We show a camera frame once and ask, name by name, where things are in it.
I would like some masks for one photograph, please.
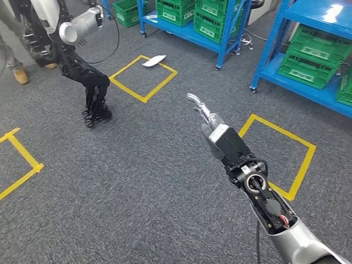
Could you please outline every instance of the person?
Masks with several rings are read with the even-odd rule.
[[[8,26],[11,31],[14,32],[27,51],[29,49],[23,40],[23,24],[16,21],[12,18],[10,11],[5,5],[3,0],[0,0],[0,20]],[[14,50],[6,43],[0,32],[0,58],[6,63],[8,69],[14,72],[14,78],[20,84],[28,84],[29,79],[23,66],[23,63],[17,59]],[[44,66],[47,69],[54,69],[57,65],[56,63],[51,63]]]

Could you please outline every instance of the silver cylinder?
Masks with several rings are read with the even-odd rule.
[[[92,7],[71,22],[62,23],[59,30],[60,37],[67,45],[76,45],[100,29],[97,23],[96,15],[97,14],[100,14],[100,9]]]
[[[290,229],[269,237],[286,264],[311,264],[326,255],[332,255],[341,264],[350,264],[323,244],[300,218]]]

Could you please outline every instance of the yellow tape square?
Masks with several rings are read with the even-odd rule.
[[[138,57],[132,60],[131,62],[127,64],[126,66],[123,67],[122,69],[120,69],[119,70],[118,72],[116,73],[114,73],[113,75],[109,77],[109,79],[110,79],[110,81],[113,84],[115,84],[116,86],[131,95],[131,96],[133,96],[134,98],[137,98],[143,103],[147,103],[147,100],[150,99],[150,97],[155,95],[157,91],[162,89],[164,85],[168,83],[170,80],[171,80],[173,77],[174,77],[175,75],[178,74],[178,72],[176,70],[174,70],[171,67],[168,67],[167,65],[165,65],[165,64],[162,64],[162,63],[159,63],[159,65],[165,68],[165,69],[167,69],[167,70],[169,70],[171,71],[171,74],[168,75],[168,77],[166,77],[165,80],[162,81],[161,83],[156,85],[155,88],[153,88],[152,91],[150,91],[149,94],[146,95],[146,96],[141,96],[141,95],[139,95],[134,91],[132,91],[131,90],[130,88],[128,88],[128,87],[125,87],[125,85],[117,81],[115,79],[115,77],[116,77],[117,75],[123,72],[124,70],[126,70],[132,65],[134,65],[134,63],[139,61],[140,59],[147,59],[147,60],[150,60],[150,58],[149,57],[147,57],[147,56],[144,56],[144,55],[139,55]]]
[[[295,176],[295,180],[293,183],[291,185],[290,189],[289,192],[286,192],[283,189],[280,189],[279,187],[276,186],[273,183],[269,182],[270,187],[279,193],[279,195],[289,200],[289,201],[293,201],[295,197],[296,196],[297,192],[299,189],[299,186],[301,186],[301,183],[302,183],[303,179],[305,176],[305,173],[309,167],[309,164],[310,164],[310,161],[313,158],[313,155],[314,154],[316,150],[316,146],[311,143],[309,143],[307,141],[305,141],[304,139],[301,139],[300,137],[298,137],[296,135],[294,135],[291,132],[286,131],[285,129],[280,128],[279,126],[276,126],[275,124],[270,123],[269,121],[267,121],[265,119],[263,119],[261,117],[258,117],[255,114],[252,114],[242,128],[239,130],[238,133],[241,138],[243,137],[245,132],[247,132],[249,127],[255,121],[258,121],[262,124],[264,124],[266,126],[268,126],[270,128],[274,129],[276,131],[278,131],[279,133],[282,133],[285,136],[288,136],[290,139],[296,140],[304,146],[306,146],[307,148],[307,153],[305,154],[304,158],[303,159],[303,162],[301,163],[301,167],[299,168],[298,174]]]
[[[6,133],[5,136],[0,137],[0,143],[8,140],[11,143],[15,149],[17,149],[20,154],[21,154],[28,164],[32,167],[32,170],[26,173],[26,175],[17,180],[16,182],[10,185],[5,191],[0,192],[0,201],[2,200],[4,197],[11,193],[14,189],[17,188],[18,186],[26,182],[29,178],[33,176],[36,173],[39,172],[41,169],[44,167],[42,163],[38,163],[35,160],[32,155],[30,155],[27,150],[26,150],[20,141],[14,137],[14,133],[20,130],[20,128],[15,128],[11,132]]]

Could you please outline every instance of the green plastic crate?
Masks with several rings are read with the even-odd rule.
[[[148,11],[147,3],[147,1],[144,1],[144,14],[147,14]],[[137,0],[116,2],[113,4],[113,9],[116,20],[126,27],[134,26],[140,21]]]
[[[300,83],[323,90],[337,68],[311,62],[304,58],[287,54],[277,70],[283,75]]]
[[[352,41],[304,25],[299,25],[286,53],[337,67],[352,51]]]
[[[352,71],[350,69],[340,78],[335,101],[352,106]]]
[[[164,0],[156,0],[158,18],[178,26],[185,26],[192,21],[194,15],[194,1],[181,6]]]
[[[181,6],[181,7],[186,6],[187,4],[188,4],[190,2],[194,2],[194,0],[167,0],[167,1],[169,2],[169,3],[175,4],[177,6]]]
[[[237,11],[240,0],[236,0],[233,12]],[[227,10],[227,0],[196,0],[196,7],[219,19],[224,19]]]
[[[221,43],[224,22],[198,8],[196,8],[194,12],[193,29],[195,32],[218,44]],[[241,18],[242,14],[239,15],[231,30],[230,37],[234,37],[237,34]]]

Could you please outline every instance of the brown shoe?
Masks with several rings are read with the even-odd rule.
[[[14,74],[14,78],[20,84],[28,84],[29,82],[28,75],[24,70],[16,70]]]
[[[44,66],[45,69],[49,69],[49,70],[52,70],[52,69],[54,69],[56,67],[57,67],[57,64],[56,63],[51,63],[51,64],[48,64],[48,65],[45,65]]]

